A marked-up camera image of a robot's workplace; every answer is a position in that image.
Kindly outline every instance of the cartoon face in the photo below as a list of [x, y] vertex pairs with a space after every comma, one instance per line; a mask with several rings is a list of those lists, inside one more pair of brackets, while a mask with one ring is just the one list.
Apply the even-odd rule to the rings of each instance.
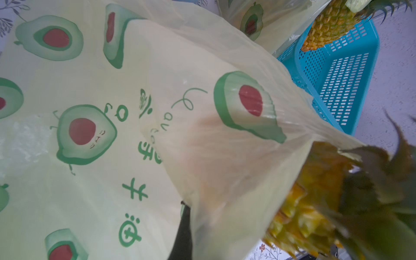
[[84, 38], [77, 25], [67, 19], [44, 15], [16, 28], [16, 44], [44, 59], [62, 61], [77, 57]]
[[286, 140], [277, 125], [275, 106], [270, 95], [244, 72], [230, 72], [217, 81], [214, 103], [226, 126], [279, 143]]
[[59, 119], [57, 157], [68, 164], [89, 164], [111, 146], [116, 136], [116, 127], [97, 107], [73, 106]]

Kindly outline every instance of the pineapple skin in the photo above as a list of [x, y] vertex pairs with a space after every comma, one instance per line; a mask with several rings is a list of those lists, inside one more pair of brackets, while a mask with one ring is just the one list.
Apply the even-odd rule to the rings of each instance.
[[338, 211], [345, 172], [353, 163], [329, 143], [315, 142], [285, 202], [263, 237], [268, 246], [276, 245], [295, 257], [300, 249], [311, 255], [329, 252], [336, 240], [335, 226], [315, 205], [325, 204]]
[[301, 50], [316, 50], [346, 35], [361, 21], [361, 17], [351, 12], [346, 0], [332, 0], [312, 24]]

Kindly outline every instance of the pineapple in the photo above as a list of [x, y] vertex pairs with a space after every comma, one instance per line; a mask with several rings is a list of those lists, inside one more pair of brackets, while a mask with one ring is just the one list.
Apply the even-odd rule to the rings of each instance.
[[391, 122], [399, 135], [391, 160], [374, 146], [340, 153], [315, 142], [263, 241], [292, 257], [328, 254], [336, 244], [353, 260], [415, 259], [416, 147]]
[[404, 2], [406, 9], [407, 7], [412, 9], [409, 0], [372, 0], [361, 11], [352, 12], [346, 6], [346, 2], [347, 0], [332, 0], [326, 6], [313, 22], [312, 28], [303, 43], [302, 51], [316, 50], [338, 40], [346, 35], [362, 19], [373, 16], [378, 10], [382, 10], [384, 12], [384, 18], [386, 18], [386, 7], [390, 6], [391, 14], [393, 14], [393, 3], [399, 5], [400, 2]]

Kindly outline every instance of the black object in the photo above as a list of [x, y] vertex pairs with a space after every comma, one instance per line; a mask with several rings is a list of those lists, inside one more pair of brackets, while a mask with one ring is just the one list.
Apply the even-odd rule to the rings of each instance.
[[185, 205], [175, 243], [168, 260], [192, 260], [191, 208]]
[[331, 251], [330, 251], [331, 255], [335, 256], [336, 258], [338, 258], [338, 247], [335, 244], [331, 245]]
[[302, 257], [300, 260], [316, 260], [316, 257], [313, 255], [306, 255]]

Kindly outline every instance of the avocado illustration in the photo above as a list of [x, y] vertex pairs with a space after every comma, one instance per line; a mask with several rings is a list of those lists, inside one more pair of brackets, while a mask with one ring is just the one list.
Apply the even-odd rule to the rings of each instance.
[[23, 92], [12, 81], [0, 78], [0, 119], [15, 113], [23, 105]]
[[25, 50], [44, 59], [62, 61], [77, 57], [84, 46], [84, 37], [77, 25], [65, 18], [44, 15], [20, 24], [16, 37]]
[[230, 72], [217, 81], [214, 103], [226, 126], [281, 144], [286, 140], [282, 128], [277, 125], [270, 95], [244, 72]]
[[70, 107], [59, 118], [57, 158], [67, 164], [89, 164], [103, 155], [116, 137], [116, 127], [96, 106]]
[[50, 233], [45, 238], [45, 247], [48, 260], [88, 259], [88, 253], [68, 228]]
[[6, 188], [9, 185], [3, 184], [0, 186], [0, 212], [7, 206], [9, 203], [9, 193], [6, 191]]
[[134, 19], [144, 18], [120, 5], [108, 4], [106, 6], [103, 52], [116, 69], [123, 66], [124, 32], [127, 24]]
[[263, 29], [263, 8], [254, 2], [243, 16], [240, 25], [240, 31], [245, 33], [251, 40], [256, 40]]

